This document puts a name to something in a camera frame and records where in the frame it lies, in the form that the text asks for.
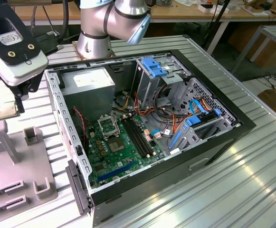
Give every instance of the green circuit board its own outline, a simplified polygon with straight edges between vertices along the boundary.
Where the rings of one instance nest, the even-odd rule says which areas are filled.
[[[146,127],[143,124],[141,118],[139,116],[134,116],[132,120],[140,129],[140,134],[145,137],[143,130],[146,129]],[[152,144],[148,143],[148,145],[152,151],[155,152],[155,155],[150,156],[149,158],[142,158],[134,143],[132,142],[132,139],[129,137],[124,126],[122,125],[121,119],[117,119],[116,123],[120,130],[119,137],[113,137],[107,141],[104,140],[98,123],[87,128],[87,134],[89,135],[88,159],[93,170],[89,176],[89,181],[92,188],[97,188],[103,184],[121,178],[128,173],[131,173],[164,158],[164,154],[161,152],[159,146],[154,141]],[[110,123],[105,121],[105,127],[103,129],[104,132],[108,132],[108,130],[105,129],[106,127],[109,129],[109,131],[114,129],[113,123],[111,121]],[[105,180],[98,180],[99,177],[105,174],[129,165],[130,168],[128,170],[118,173]]]

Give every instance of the table leg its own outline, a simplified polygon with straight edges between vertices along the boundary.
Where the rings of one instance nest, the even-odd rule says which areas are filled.
[[[222,34],[224,33],[224,30],[227,28],[229,21],[224,21],[221,23],[221,25],[219,26],[219,29],[217,30],[214,39],[212,40],[212,42],[209,45],[208,50],[206,51],[207,53],[209,53],[210,55],[213,53],[216,45],[218,44],[218,41],[220,40]]]
[[[269,43],[270,39],[266,38],[262,44],[259,46],[257,51],[253,54],[252,58],[250,59],[251,62],[254,62],[255,59],[259,56],[259,54],[262,52],[262,50],[266,47],[266,45]]]
[[[253,47],[253,45],[255,44],[255,42],[260,37],[261,29],[262,29],[262,27],[260,26],[257,29],[257,31],[255,32],[255,34],[253,35],[252,39],[247,43],[246,47],[243,49],[243,51],[241,52],[241,54],[237,58],[234,66],[233,66],[233,68],[231,69],[231,73],[232,74],[237,70],[237,68],[239,67],[240,63],[244,60],[245,56],[248,54],[248,52],[250,51],[250,49]]]

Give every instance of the screw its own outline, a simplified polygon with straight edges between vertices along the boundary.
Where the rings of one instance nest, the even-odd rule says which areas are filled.
[[[34,49],[34,45],[33,45],[33,44],[29,44],[29,45],[28,45],[28,48],[29,48],[30,50],[33,50],[33,49]]]
[[[8,56],[10,56],[11,58],[14,58],[15,57],[15,52],[14,51],[8,52]]]

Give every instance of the metal table surface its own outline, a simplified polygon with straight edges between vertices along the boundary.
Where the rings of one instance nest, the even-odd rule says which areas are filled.
[[[122,41],[112,45],[118,56],[179,49],[257,127],[218,161],[98,227],[276,227],[276,114],[191,39],[146,38],[137,46]],[[71,46],[50,56],[51,63],[75,60]],[[9,123],[14,129],[35,125],[43,130],[58,197],[0,222],[0,227],[88,227],[90,218],[79,215],[69,186],[67,157],[44,79],[24,106],[26,113]]]

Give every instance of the motherboard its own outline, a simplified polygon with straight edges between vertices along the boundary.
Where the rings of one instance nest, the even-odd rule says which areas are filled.
[[[115,181],[164,158],[140,116],[106,116],[87,128],[92,188]]]

